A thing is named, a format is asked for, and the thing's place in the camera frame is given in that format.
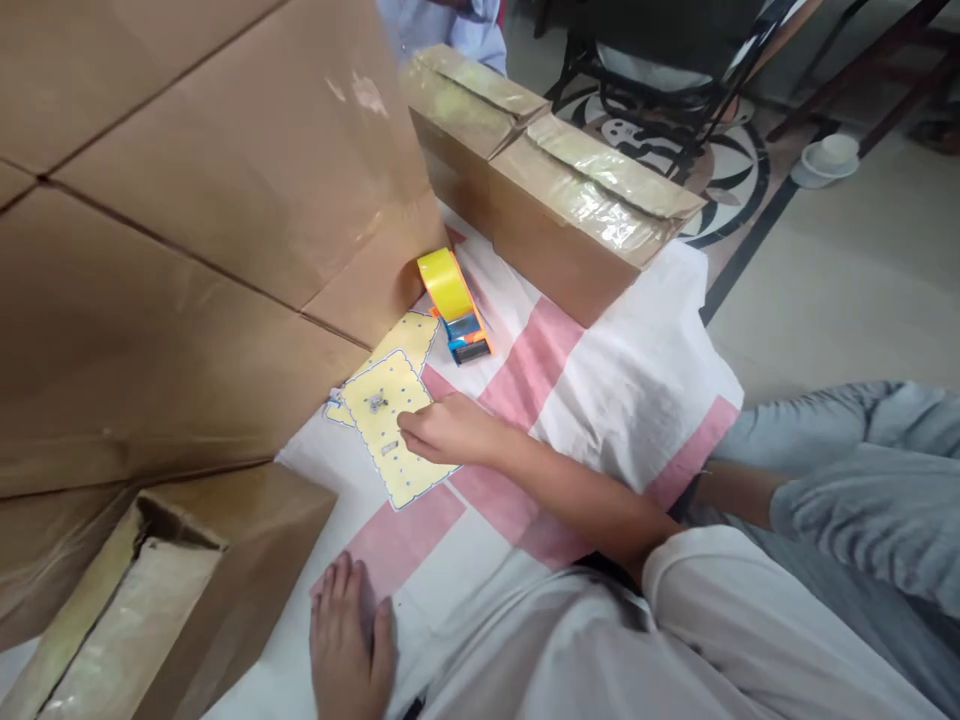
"sleeve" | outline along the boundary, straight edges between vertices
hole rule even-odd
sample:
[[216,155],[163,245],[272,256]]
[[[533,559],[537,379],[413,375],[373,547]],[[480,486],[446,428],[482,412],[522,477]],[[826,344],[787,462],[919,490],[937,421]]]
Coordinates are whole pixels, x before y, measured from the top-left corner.
[[658,548],[643,590],[660,632],[785,718],[943,718],[793,576],[730,527]]
[[500,0],[470,0],[450,30],[450,45],[465,57],[507,74],[507,46],[497,24]]

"yellow perforated board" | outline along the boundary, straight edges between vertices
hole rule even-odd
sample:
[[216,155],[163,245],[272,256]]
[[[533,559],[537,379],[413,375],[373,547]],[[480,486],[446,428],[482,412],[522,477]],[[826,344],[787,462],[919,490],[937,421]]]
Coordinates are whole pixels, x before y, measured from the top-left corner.
[[[433,338],[437,334],[437,326],[440,321],[430,315],[421,315],[420,313],[408,312],[400,322],[393,326],[380,344],[377,345],[370,359],[359,368],[354,377],[363,372],[366,368],[383,360],[394,350],[403,350],[407,359],[413,365],[419,376],[423,372],[424,363],[427,361],[427,354],[430,352],[430,346],[433,344]],[[338,422],[341,425],[354,427],[353,420],[350,418],[350,412],[341,402],[339,405],[335,401],[327,404],[327,419]]]
[[[374,412],[371,400],[378,396],[383,404]],[[348,380],[341,397],[395,509],[399,510],[457,469],[456,465],[434,465],[414,455],[400,437],[397,415],[404,410],[415,412],[432,402],[402,350],[393,351]]]

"person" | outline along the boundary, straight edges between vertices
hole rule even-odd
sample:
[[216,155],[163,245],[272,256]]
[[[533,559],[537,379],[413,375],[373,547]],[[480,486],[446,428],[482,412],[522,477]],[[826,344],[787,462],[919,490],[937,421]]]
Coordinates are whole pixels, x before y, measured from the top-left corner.
[[960,395],[842,385],[740,415],[687,520],[745,532],[960,717]]
[[431,45],[446,44],[507,74],[507,48],[497,24],[501,0],[377,0],[394,55],[405,63]]
[[[512,594],[425,688],[421,718],[944,717],[738,530],[685,530],[461,394],[397,417],[412,452],[503,473],[642,593],[574,566]],[[389,701],[390,604],[376,611],[371,651],[363,572],[341,555],[313,604],[323,718],[378,719]]]

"cardboard box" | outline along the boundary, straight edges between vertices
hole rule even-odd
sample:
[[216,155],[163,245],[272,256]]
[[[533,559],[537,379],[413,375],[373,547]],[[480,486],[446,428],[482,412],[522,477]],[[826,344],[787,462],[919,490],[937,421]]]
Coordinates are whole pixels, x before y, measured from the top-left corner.
[[497,154],[489,187],[497,253],[584,327],[705,204],[553,115]]
[[447,244],[372,0],[284,5],[55,178],[368,348]]
[[549,103],[446,45],[417,53],[401,86],[434,192],[490,237],[487,162],[549,112]]
[[278,2],[3,3],[0,157],[49,171]]
[[0,652],[44,631],[135,494],[114,484],[0,501]]
[[0,211],[33,185],[33,178],[0,160]]
[[367,352],[78,200],[0,215],[0,498],[272,458]]
[[275,464],[141,492],[0,716],[199,718],[260,656],[335,502]]

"yellow tape roll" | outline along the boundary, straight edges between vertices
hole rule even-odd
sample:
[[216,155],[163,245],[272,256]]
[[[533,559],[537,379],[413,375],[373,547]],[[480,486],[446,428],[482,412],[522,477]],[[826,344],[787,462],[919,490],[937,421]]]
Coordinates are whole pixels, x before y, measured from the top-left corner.
[[424,255],[417,260],[417,265],[430,299],[444,320],[451,323],[473,312],[470,291],[463,281],[457,259],[449,249]]

